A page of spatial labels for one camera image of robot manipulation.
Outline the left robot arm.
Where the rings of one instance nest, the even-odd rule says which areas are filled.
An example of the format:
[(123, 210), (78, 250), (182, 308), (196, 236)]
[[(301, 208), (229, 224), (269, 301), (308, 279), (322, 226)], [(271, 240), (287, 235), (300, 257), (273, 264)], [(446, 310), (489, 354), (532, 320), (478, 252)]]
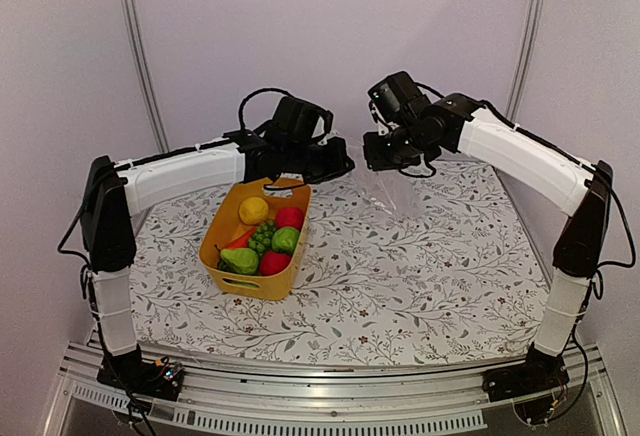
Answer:
[(128, 390), (148, 382), (131, 313), (129, 276), (136, 255), (132, 217), (167, 200), (231, 183), (276, 181), (298, 175), (306, 184), (339, 178), (354, 169), (344, 139), (331, 133), (330, 111), (284, 92), (274, 115), (251, 130), (168, 153), (90, 167), (80, 226), (88, 257), (92, 312), (111, 375)]

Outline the green toy pear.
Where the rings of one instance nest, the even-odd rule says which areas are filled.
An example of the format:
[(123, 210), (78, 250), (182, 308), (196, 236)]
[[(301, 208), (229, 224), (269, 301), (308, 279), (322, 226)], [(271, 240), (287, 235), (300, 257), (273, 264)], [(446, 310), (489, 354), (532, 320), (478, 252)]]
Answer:
[(225, 248), (220, 251), (217, 269), (220, 271), (252, 276), (259, 273), (260, 256), (251, 248)]

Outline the green toy cabbage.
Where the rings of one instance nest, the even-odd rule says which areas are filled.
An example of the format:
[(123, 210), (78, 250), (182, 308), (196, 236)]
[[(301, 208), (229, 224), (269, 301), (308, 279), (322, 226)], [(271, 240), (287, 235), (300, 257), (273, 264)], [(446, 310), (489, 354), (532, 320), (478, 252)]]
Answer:
[(297, 247), (300, 231), (294, 227), (282, 227), (271, 238), (271, 249), (276, 253), (292, 255)]

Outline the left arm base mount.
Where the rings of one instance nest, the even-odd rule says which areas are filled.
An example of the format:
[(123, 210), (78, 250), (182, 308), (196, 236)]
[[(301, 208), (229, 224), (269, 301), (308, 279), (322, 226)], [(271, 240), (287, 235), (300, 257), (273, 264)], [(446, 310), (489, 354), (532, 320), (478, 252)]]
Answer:
[(177, 401), (184, 380), (184, 367), (163, 357), (146, 362), (138, 352), (122, 356), (105, 356), (97, 381), (134, 395)]

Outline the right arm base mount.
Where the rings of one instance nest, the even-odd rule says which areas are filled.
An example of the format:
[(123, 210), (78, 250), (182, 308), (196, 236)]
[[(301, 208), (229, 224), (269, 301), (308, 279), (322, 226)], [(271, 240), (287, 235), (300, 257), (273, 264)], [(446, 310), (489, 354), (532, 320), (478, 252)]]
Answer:
[(490, 402), (516, 401), (516, 416), (531, 426), (548, 423), (568, 393), (569, 375), (561, 356), (530, 353), (524, 362), (486, 371), (482, 378)]

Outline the green toy grapes bunch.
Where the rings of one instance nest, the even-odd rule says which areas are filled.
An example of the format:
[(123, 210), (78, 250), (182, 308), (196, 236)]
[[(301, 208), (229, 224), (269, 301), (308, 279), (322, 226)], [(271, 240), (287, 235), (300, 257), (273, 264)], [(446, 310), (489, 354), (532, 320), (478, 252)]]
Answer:
[(277, 231), (274, 220), (266, 220), (257, 227), (257, 231), (249, 242), (249, 248), (255, 251), (259, 257), (271, 250), (271, 238)]

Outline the red toy apple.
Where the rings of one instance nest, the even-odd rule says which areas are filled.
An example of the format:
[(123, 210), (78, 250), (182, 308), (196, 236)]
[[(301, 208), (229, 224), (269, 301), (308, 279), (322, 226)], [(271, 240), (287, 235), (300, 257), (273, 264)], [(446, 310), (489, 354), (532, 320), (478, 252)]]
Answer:
[(298, 207), (283, 207), (275, 216), (275, 225), (278, 229), (294, 228), (300, 231), (305, 222), (305, 212)]

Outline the clear zip top bag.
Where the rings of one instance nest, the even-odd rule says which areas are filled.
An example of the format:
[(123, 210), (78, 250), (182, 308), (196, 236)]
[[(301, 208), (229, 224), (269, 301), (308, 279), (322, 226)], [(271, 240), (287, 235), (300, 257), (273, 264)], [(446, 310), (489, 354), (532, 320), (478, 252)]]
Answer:
[(418, 193), (412, 181), (395, 171), (374, 172), (367, 167), (361, 142), (346, 138), (347, 153), (355, 168), (350, 175), (364, 199), (390, 216), (417, 218), (421, 214)]

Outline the red toy tomato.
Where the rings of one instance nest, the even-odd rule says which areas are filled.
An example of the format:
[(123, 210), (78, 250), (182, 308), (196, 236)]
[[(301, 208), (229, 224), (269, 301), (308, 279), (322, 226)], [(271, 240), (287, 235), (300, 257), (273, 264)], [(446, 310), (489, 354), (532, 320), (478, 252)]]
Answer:
[(260, 261), (259, 272), (262, 276), (273, 276), (284, 271), (290, 262), (290, 255), (269, 251), (263, 255)]

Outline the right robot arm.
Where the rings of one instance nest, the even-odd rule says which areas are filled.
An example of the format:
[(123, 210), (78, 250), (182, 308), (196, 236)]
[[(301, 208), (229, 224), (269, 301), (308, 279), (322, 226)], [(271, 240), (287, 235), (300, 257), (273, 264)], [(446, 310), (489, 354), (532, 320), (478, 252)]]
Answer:
[(554, 378), (556, 365), (551, 357), (561, 355), (588, 305), (589, 282), (608, 226), (611, 168), (553, 149), (498, 117), (488, 102), (460, 93), (430, 102), (422, 92), (405, 97), (373, 89), (369, 98), (373, 113), (391, 127), (386, 134), (364, 136), (371, 170), (427, 164), (443, 150), (461, 153), (527, 185), (566, 215), (553, 251), (546, 309), (529, 350), (536, 355), (518, 368), (516, 377), (524, 391), (539, 391)]

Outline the yellow plastic basket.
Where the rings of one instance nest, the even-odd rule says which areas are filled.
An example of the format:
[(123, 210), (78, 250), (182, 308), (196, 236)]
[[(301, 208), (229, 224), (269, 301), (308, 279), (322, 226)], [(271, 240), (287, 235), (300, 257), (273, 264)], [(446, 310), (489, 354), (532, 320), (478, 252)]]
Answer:
[(218, 288), (261, 300), (284, 299), (302, 261), (310, 202), (309, 186), (293, 179), (234, 185), (199, 252)]

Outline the yellow toy lemon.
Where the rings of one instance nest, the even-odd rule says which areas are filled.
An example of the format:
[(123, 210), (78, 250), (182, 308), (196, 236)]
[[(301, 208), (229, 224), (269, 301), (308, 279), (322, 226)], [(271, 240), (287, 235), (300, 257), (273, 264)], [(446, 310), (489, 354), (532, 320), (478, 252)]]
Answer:
[(265, 199), (258, 196), (245, 198), (238, 207), (238, 216), (245, 225), (259, 225), (269, 216), (269, 205)]

